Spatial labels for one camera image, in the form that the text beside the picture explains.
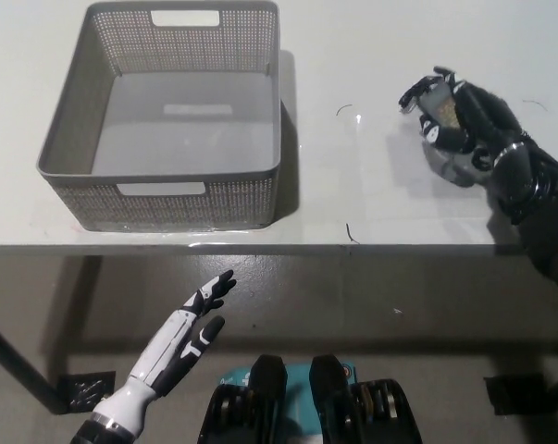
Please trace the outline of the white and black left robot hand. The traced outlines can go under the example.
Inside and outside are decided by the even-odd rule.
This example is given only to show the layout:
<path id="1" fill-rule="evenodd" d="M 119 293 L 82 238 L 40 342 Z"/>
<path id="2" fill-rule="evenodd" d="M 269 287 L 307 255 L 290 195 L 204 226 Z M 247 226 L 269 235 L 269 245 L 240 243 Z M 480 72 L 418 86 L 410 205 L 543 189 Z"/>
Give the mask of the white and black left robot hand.
<path id="1" fill-rule="evenodd" d="M 138 438 L 148 406 L 167 396 L 188 375 L 224 327 L 224 317 L 217 315 L 198 332 L 193 331 L 201 318 L 223 305 L 223 297 L 235 285 L 233 271 L 228 270 L 173 311 L 143 349 L 124 385 L 96 405 L 91 419 Z"/>

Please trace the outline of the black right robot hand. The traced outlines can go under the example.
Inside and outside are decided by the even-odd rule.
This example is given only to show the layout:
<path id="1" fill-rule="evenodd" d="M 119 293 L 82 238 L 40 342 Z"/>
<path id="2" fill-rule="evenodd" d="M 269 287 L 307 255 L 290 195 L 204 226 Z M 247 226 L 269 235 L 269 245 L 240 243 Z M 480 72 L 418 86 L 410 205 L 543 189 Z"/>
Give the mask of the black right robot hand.
<path id="1" fill-rule="evenodd" d="M 439 86 L 449 91 L 457 124 L 446 125 L 423 109 L 419 117 L 421 133 L 433 148 L 450 154 L 475 154 L 475 167 L 487 171 L 503 149 L 531 141 L 502 98 L 461 78 L 449 68 L 434 67 L 431 75 L 406 90 L 398 101 L 401 111 L 409 113 L 423 96 L 433 93 Z"/>

